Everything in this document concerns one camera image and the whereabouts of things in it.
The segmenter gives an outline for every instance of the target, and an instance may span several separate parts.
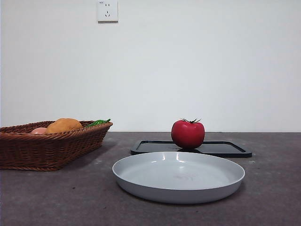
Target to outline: wall socket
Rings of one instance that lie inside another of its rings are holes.
[[[118,22],[118,0],[98,0],[97,21]]]

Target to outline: gray countertop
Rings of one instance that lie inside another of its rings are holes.
[[[62,170],[1,170],[1,226],[299,226],[301,133],[206,133],[253,152],[231,158],[246,171],[228,198],[196,205],[151,202],[123,191],[111,171],[137,140],[163,132],[109,132],[103,146]]]

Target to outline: black plastic tray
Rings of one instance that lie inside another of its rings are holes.
[[[182,149],[173,141],[141,140],[131,149],[131,154],[148,152],[193,152],[214,155],[222,158],[250,158],[252,152],[228,141],[204,141],[196,149]]]

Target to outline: gray plate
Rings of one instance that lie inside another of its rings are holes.
[[[121,188],[166,203],[211,202],[233,194],[245,176],[238,164],[206,154],[153,152],[117,161],[113,173]]]

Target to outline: green vegetable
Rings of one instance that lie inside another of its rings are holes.
[[[97,125],[101,125],[101,124],[105,124],[107,122],[109,122],[111,119],[108,119],[108,120],[97,120],[97,121],[94,121],[93,123],[87,125],[86,127],[91,127],[91,126],[97,126]]]

